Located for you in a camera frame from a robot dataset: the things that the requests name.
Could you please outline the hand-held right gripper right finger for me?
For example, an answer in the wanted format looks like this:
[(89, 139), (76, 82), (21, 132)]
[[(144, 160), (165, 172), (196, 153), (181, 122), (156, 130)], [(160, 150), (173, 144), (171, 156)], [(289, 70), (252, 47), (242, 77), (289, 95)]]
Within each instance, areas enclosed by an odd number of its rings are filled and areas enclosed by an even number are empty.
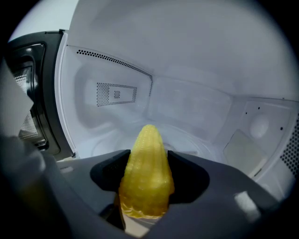
[(241, 239), (278, 201), (231, 166), (168, 151), (175, 191), (151, 239)]

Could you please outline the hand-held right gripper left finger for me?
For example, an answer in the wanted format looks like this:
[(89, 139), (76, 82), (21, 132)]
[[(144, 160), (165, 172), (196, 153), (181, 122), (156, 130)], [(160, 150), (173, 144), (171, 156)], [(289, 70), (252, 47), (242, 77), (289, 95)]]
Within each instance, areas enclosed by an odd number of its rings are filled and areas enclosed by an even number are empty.
[(0, 236), (8, 239), (126, 239), (106, 221), (115, 193), (91, 179), (97, 162), (56, 162), (17, 137), (0, 139)]

